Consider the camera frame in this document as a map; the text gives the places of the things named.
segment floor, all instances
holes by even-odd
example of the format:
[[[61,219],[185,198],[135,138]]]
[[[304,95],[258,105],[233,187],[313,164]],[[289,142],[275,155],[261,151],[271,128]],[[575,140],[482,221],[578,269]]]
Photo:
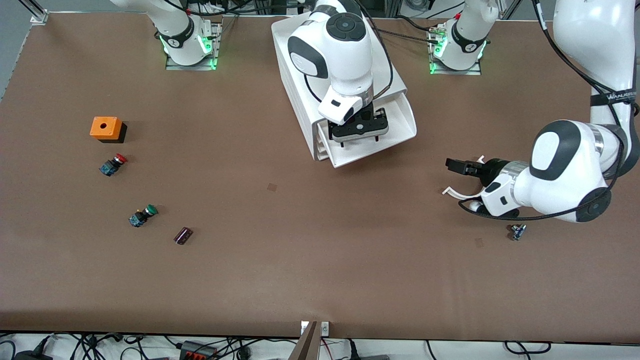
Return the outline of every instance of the floor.
[[[46,334],[16,334],[0,338],[15,343],[17,351],[33,350]],[[131,342],[134,338],[125,338]],[[221,341],[213,345],[221,352],[224,338],[205,338],[197,336],[170,336],[174,343],[193,341],[198,344],[207,344]],[[243,345],[252,340],[244,340]],[[327,347],[321,348],[318,360],[349,359],[351,349],[349,342],[344,339],[327,339]],[[387,355],[389,360],[525,360],[525,356],[514,355],[507,351],[502,342],[489,341],[430,341],[433,356],[429,354],[427,343],[422,340],[354,340],[358,355],[366,360],[366,357]],[[54,360],[70,359],[78,341],[71,335],[56,335],[47,341],[44,354],[53,357]],[[162,336],[145,336],[140,345],[148,359],[178,359],[179,350]],[[142,359],[136,348],[127,350],[132,346],[124,341],[104,340],[99,343],[100,354],[108,360],[138,360]],[[540,351],[547,347],[546,344],[523,343],[529,351]],[[509,347],[514,351],[520,351],[516,343],[510,343]],[[288,359],[294,344],[288,340],[279,339],[276,342],[260,341],[249,347],[251,349],[250,360],[276,360]],[[6,343],[0,346],[0,359],[11,359],[11,346]],[[76,359],[83,358],[82,347],[76,352]],[[578,345],[578,344],[552,344],[550,350],[544,354],[531,355],[533,360],[631,360],[640,358],[640,347],[625,345]],[[93,354],[88,360],[94,360]],[[234,360],[231,355],[223,360]]]

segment small metal component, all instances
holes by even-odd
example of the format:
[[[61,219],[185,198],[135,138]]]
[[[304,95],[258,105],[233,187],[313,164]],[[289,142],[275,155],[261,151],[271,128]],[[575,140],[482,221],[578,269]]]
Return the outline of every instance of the small metal component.
[[[193,231],[188,227],[183,227],[182,230],[176,235],[173,240],[178,245],[184,245],[187,242],[189,237],[193,234]]]
[[[520,238],[522,237],[526,229],[527,226],[525,224],[512,225],[511,232],[513,233],[513,235],[511,236],[511,238],[513,239],[513,241],[520,241]]]
[[[100,167],[100,172],[102,172],[104,175],[112,176],[116,171],[118,171],[122,164],[126,162],[127,158],[120,154],[116,154],[116,156],[113,157],[113,160],[107,160],[104,164],[102,164],[102,166]]]
[[[138,210],[135,214],[131,215],[129,218],[129,223],[133,227],[141,227],[147,222],[147,220],[158,214],[158,210],[155,206],[149,204],[144,210]]]
[[[307,326],[309,326],[309,322],[306,321],[302,321],[300,323],[301,325],[301,329],[300,329],[300,335],[304,334],[305,329],[307,328]],[[320,323],[320,336],[322,336],[323,338],[327,338],[329,336],[329,322],[321,322]]]

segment brown mat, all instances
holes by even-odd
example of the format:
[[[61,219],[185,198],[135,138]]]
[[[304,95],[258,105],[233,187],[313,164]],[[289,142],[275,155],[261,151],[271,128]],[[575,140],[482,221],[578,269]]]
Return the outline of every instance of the brown mat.
[[[640,341],[640,170],[598,220],[518,243],[440,194],[478,186],[446,157],[527,160],[545,124],[588,120],[535,22],[495,25],[482,76],[429,75],[425,44],[385,35],[418,136],[334,169],[285,94],[276,20],[239,19],[212,72],[165,71],[144,15],[31,30],[0,103],[0,328],[295,336],[315,318],[333,337]],[[96,115],[127,141],[89,137]],[[116,152],[131,162],[108,178]]]

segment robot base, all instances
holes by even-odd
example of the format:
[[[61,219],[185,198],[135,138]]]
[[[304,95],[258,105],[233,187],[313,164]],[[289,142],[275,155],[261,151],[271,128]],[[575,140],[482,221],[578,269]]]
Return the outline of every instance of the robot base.
[[[446,74],[446,75],[481,75],[480,59],[482,58],[482,51],[486,46],[486,42],[473,53],[465,54],[458,44],[453,42],[447,34],[451,33],[451,26],[455,22],[455,19],[451,19],[444,24],[438,24],[431,31],[427,31],[427,38],[429,40],[436,40],[439,43],[429,43],[429,72],[431,74]],[[449,59],[449,65],[458,65],[466,67],[471,65],[468,69],[456,70],[445,65],[442,58]]]
[[[192,19],[194,19],[199,30],[198,33],[188,41],[196,42],[199,46],[191,44],[190,49],[192,49],[193,52],[187,55],[189,59],[201,58],[201,60],[192,65],[181,65],[171,57],[167,44],[165,44],[163,40],[160,40],[160,43],[162,43],[164,47],[164,53],[166,54],[166,63],[164,65],[166,70],[216,70],[218,66],[222,23],[212,23],[211,20],[202,20],[199,17],[192,17]]]
[[[373,101],[375,111],[380,108],[385,109],[388,132],[379,137],[345,141],[342,143],[344,147],[341,147],[339,142],[329,139],[327,121],[317,111],[319,103],[307,89],[304,77],[291,62],[287,49],[289,35],[308,16],[309,13],[304,13],[275,22],[271,25],[271,32],[276,47],[282,83],[287,90],[287,95],[291,100],[291,105],[314,160],[329,158],[333,167],[337,168],[413,138],[417,133],[413,111],[405,96],[406,86],[394,68],[394,80],[391,88]],[[369,23],[366,24],[372,40],[373,90],[374,94],[377,94],[389,82],[389,66],[380,41],[372,32]],[[311,89],[318,97],[323,98],[329,88],[329,80],[311,77],[308,80]]]

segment metal bracket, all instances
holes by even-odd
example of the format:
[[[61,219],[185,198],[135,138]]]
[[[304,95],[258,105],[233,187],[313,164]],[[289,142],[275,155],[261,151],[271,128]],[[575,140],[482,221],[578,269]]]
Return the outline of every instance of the metal bracket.
[[[305,329],[309,326],[309,322],[302,321],[300,323],[300,336],[305,333]],[[320,336],[323,338],[327,338],[329,336],[329,322],[321,322],[320,323]]]
[[[318,322],[303,323],[303,332],[298,340],[296,347],[293,348],[289,360],[317,360],[320,350],[320,338],[322,333],[322,325]],[[329,331],[329,325],[326,323],[326,330]]]
[[[29,21],[32,25],[44,25],[49,17],[49,12],[35,0],[18,0],[32,14]]]
[[[511,3],[511,5],[509,5],[508,8],[504,9],[505,4],[502,4],[503,6],[501,6],[500,9],[500,19],[502,20],[509,20],[512,16],[513,13],[516,12],[516,10],[518,9],[518,7],[520,6],[520,3],[522,3],[522,0],[513,0],[513,2]]]

